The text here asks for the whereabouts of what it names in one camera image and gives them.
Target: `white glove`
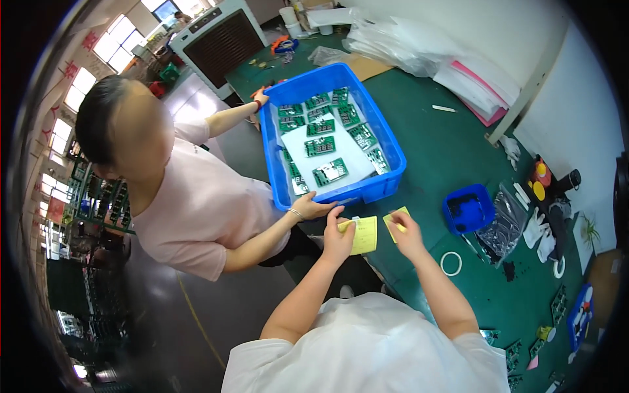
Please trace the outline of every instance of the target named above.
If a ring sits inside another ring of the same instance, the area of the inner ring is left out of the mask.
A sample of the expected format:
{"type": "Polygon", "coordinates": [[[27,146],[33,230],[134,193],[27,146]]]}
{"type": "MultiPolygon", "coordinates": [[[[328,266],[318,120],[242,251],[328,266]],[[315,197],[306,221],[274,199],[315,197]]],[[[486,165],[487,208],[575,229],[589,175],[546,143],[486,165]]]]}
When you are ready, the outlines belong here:
{"type": "Polygon", "coordinates": [[[531,249],[535,247],[535,243],[537,243],[537,241],[542,237],[543,232],[546,229],[550,229],[549,224],[542,224],[546,215],[540,214],[538,216],[537,213],[539,213],[539,211],[539,208],[535,208],[535,210],[533,210],[533,216],[531,216],[531,219],[528,220],[526,230],[522,234],[526,245],[531,249]]]}
{"type": "Polygon", "coordinates": [[[555,249],[557,241],[552,236],[550,228],[544,230],[542,240],[540,240],[540,246],[537,248],[537,257],[539,257],[542,263],[548,260],[548,256],[555,249]]]}
{"type": "Polygon", "coordinates": [[[501,136],[499,141],[504,147],[504,152],[507,154],[507,158],[509,159],[509,162],[511,162],[513,170],[517,172],[518,161],[520,159],[520,146],[518,146],[518,142],[506,135],[501,136]]]}

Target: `pink t-shirt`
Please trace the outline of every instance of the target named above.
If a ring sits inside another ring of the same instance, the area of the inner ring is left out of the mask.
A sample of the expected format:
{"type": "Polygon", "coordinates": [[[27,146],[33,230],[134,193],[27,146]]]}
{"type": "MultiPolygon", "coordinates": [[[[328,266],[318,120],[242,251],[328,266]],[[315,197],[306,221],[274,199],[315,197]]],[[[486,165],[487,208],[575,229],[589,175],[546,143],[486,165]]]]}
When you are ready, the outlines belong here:
{"type": "MultiPolygon", "coordinates": [[[[133,217],[133,230],[153,259],[216,281],[226,248],[235,249],[273,225],[283,212],[265,182],[236,173],[197,147],[209,138],[205,120],[175,123],[175,143],[155,199],[133,217]]],[[[268,257],[279,253],[290,232],[268,257]]]]}

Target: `potted plant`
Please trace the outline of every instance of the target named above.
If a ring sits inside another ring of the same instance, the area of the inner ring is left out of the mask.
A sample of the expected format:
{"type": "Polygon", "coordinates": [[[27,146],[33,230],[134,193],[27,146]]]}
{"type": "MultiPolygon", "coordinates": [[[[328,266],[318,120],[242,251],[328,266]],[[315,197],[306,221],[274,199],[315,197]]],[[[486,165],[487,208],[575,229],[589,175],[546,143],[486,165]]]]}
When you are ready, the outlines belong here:
{"type": "Polygon", "coordinates": [[[586,241],[588,246],[594,250],[594,241],[601,241],[601,235],[598,234],[598,231],[595,228],[596,222],[593,219],[590,220],[585,214],[582,214],[581,216],[583,217],[581,237],[586,241]]]}

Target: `white t-shirt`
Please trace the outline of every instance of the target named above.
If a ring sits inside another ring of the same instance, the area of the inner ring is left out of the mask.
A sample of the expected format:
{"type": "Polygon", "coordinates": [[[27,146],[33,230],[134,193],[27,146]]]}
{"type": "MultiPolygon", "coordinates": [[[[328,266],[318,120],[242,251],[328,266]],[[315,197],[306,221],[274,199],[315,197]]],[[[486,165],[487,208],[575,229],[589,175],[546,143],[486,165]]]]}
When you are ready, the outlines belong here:
{"type": "MultiPolygon", "coordinates": [[[[226,248],[236,249],[284,214],[270,185],[239,175],[196,145],[207,142],[205,120],[175,123],[164,179],[148,208],[132,218],[142,248],[158,262],[215,281],[226,248]]],[[[279,253],[290,232],[268,257],[279,253]]]]}
{"type": "Polygon", "coordinates": [[[295,345],[266,339],[231,350],[223,393],[509,392],[504,350],[476,333],[449,340],[384,294],[330,299],[295,345]]]}

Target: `hand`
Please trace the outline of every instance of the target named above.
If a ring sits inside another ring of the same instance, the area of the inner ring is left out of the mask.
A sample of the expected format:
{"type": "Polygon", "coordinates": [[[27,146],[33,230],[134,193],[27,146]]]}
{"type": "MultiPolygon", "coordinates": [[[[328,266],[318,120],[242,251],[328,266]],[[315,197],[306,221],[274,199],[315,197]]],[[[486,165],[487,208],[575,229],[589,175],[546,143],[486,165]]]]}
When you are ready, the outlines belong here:
{"type": "Polygon", "coordinates": [[[315,195],[316,191],[311,191],[295,201],[291,207],[300,212],[304,219],[313,219],[323,217],[331,208],[337,205],[336,201],[327,204],[313,202],[315,195]]]}
{"type": "Polygon", "coordinates": [[[338,231],[338,224],[348,221],[347,218],[338,218],[345,206],[337,206],[328,213],[328,224],[323,232],[323,254],[320,260],[332,264],[338,268],[350,256],[353,246],[353,238],[356,233],[356,223],[351,223],[345,233],[338,231]]]}
{"type": "Polygon", "coordinates": [[[391,217],[392,220],[387,225],[389,231],[391,231],[391,234],[398,243],[399,251],[412,263],[421,260],[422,256],[426,253],[426,248],[421,239],[420,226],[417,225],[411,216],[402,211],[391,213],[391,217]],[[404,226],[406,231],[400,231],[398,224],[404,226]]]}
{"type": "Polygon", "coordinates": [[[260,105],[263,106],[269,100],[269,96],[266,96],[264,94],[264,90],[260,89],[255,93],[255,95],[253,96],[253,99],[260,101],[260,105]]]}

